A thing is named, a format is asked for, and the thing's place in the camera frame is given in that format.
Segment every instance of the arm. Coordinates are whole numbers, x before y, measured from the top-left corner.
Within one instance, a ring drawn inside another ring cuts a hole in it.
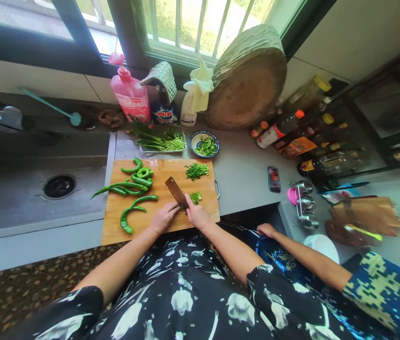
[[[335,263],[329,257],[277,232],[268,223],[258,226],[257,231],[260,235],[266,235],[279,242],[304,267],[340,293],[352,277],[348,270]]]
[[[186,199],[189,221],[214,244],[239,281],[247,286],[247,274],[265,262],[248,245],[211,222],[206,209],[194,205],[189,195]]]
[[[107,306],[134,271],[146,251],[170,226],[179,209],[176,202],[167,203],[156,213],[148,228],[97,266],[73,291],[87,286],[96,286],[104,295],[104,307]]]

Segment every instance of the knife blade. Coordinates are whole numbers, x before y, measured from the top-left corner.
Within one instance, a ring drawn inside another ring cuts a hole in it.
[[[186,197],[183,194],[183,191],[180,189],[178,184],[175,182],[174,178],[170,176],[170,178],[165,181],[165,185],[172,193],[172,196],[175,198],[175,201],[180,205],[183,211],[189,208],[187,205]]]

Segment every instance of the sink drain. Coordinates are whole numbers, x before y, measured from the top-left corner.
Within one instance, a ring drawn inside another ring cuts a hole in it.
[[[51,199],[65,198],[72,194],[75,187],[76,182],[71,175],[58,175],[44,185],[44,195]]]

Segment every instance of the faucet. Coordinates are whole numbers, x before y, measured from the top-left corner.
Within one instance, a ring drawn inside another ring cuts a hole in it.
[[[0,102],[0,130],[4,132],[21,132],[24,130],[23,115],[18,108]]]

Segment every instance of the speckled floor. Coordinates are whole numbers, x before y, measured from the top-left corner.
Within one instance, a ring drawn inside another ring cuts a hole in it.
[[[126,242],[100,246],[0,272],[0,334],[71,291]],[[218,258],[222,257],[212,246]],[[245,292],[226,266],[229,277]]]

